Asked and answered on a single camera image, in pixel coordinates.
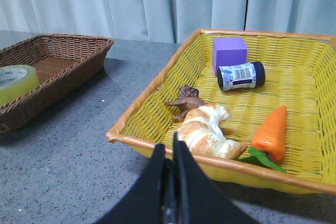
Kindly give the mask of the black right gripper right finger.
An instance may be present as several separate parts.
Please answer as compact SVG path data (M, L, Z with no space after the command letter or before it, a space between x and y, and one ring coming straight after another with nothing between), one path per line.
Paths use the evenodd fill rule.
M173 177L178 223L257 223L227 199L173 135Z

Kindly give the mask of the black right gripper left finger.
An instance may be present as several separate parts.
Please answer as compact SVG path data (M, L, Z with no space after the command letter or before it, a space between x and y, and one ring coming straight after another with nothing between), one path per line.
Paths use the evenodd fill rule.
M161 223L165 147L155 146L144 171L126 195L96 223Z

